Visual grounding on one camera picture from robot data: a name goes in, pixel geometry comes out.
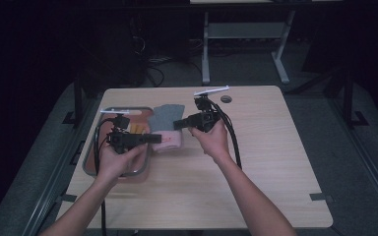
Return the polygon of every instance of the metal frame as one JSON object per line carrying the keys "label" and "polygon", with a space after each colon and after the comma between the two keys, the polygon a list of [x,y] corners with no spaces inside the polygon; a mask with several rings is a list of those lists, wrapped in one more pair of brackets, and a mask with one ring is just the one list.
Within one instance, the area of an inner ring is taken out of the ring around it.
{"label": "metal frame", "polygon": [[332,105],[333,109],[337,110],[336,114],[338,115],[339,120],[343,121],[340,123],[343,124],[345,130],[347,130],[346,133],[349,139],[351,140],[352,144],[354,145],[354,148],[357,151],[358,155],[360,156],[360,160],[367,173],[367,176],[370,179],[374,189],[376,190],[378,194],[378,168],[376,167],[375,163],[372,160],[371,155],[364,147],[364,144],[361,142],[354,128],[350,125],[350,120],[347,120],[345,118],[345,111],[341,109],[340,106],[333,100],[331,100],[330,104]]}
{"label": "metal frame", "polygon": [[[92,112],[94,109],[92,107],[98,106],[97,103],[90,101],[87,105],[89,110],[86,110],[86,113]],[[56,193],[57,185],[59,185],[59,179],[64,170],[64,166],[68,165],[71,161],[71,156],[75,153],[75,147],[78,146],[78,143],[81,142],[80,137],[86,137],[89,130],[87,127],[92,123],[93,118],[91,115],[85,114],[83,116],[82,122],[79,123],[77,129],[74,129],[74,132],[71,133],[68,143],[63,149],[62,154],[60,155],[57,163],[51,173],[44,191],[41,193],[41,196],[37,200],[37,203],[34,206],[32,215],[27,223],[23,235],[36,235],[36,232],[39,229],[39,225],[44,220],[46,213],[51,210],[51,205],[57,200],[59,193]]]}
{"label": "metal frame", "polygon": [[281,44],[272,52],[272,58],[283,84],[289,83],[282,54],[289,36],[295,11],[289,11],[286,22],[282,23],[210,23],[208,12],[204,21],[204,50],[202,54],[202,85],[211,82],[210,63],[208,60],[209,38],[280,38]]}

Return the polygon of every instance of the baking tray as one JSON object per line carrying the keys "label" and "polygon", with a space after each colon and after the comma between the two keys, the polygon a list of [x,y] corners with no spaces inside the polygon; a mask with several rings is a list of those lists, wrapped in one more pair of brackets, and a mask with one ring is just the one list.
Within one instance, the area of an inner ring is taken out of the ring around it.
{"label": "baking tray", "polygon": [[[148,134],[150,132],[150,126],[148,123],[148,118],[154,114],[150,107],[108,107],[104,109],[105,111],[119,111],[127,110],[130,114],[124,114],[124,117],[130,119],[130,124],[128,125],[127,131],[131,134]],[[117,114],[111,113],[101,113],[99,112],[98,124],[107,118],[115,118]],[[105,139],[106,135],[111,132],[113,127],[111,122],[105,122],[101,125],[99,129],[98,143],[101,145],[107,145]],[[87,155],[85,156],[83,162],[84,171],[91,176],[96,176],[95,171],[95,155],[94,155],[94,136],[92,138],[92,143],[89,145],[87,150]],[[128,166],[126,172],[118,177],[119,183],[140,183],[147,179],[149,174],[149,162],[150,162],[151,149],[148,144],[146,144],[146,149],[140,155],[136,156]]]}

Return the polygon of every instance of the person's left hand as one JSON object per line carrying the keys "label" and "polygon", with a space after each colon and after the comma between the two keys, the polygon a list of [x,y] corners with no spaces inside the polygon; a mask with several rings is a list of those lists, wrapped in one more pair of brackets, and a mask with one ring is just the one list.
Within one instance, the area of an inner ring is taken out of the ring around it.
{"label": "person's left hand", "polygon": [[107,182],[112,186],[117,183],[118,177],[128,167],[128,163],[137,155],[145,151],[147,145],[136,146],[123,154],[118,154],[112,146],[100,149],[100,165],[96,180]]}

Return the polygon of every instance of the pink object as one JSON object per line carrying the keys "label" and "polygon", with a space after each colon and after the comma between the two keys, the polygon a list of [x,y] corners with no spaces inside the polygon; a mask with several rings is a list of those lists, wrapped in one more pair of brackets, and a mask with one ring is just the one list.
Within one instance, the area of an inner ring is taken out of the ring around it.
{"label": "pink object", "polygon": [[182,148],[181,131],[155,131],[152,134],[161,135],[161,144],[152,144],[152,148],[156,152]]}

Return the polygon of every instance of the hand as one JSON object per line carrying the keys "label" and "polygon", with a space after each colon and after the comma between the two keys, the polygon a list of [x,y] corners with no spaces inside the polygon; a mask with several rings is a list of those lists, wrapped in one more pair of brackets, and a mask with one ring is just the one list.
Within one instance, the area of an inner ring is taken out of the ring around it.
{"label": "hand", "polygon": [[100,150],[100,165],[96,180],[115,185],[118,177],[127,170],[129,162],[146,149],[147,145],[140,145],[118,154],[112,146],[103,147]]}
{"label": "hand", "polygon": [[201,143],[204,153],[211,156],[215,162],[219,158],[229,156],[227,131],[222,119],[219,119],[208,133],[193,127],[189,127],[188,130]]}

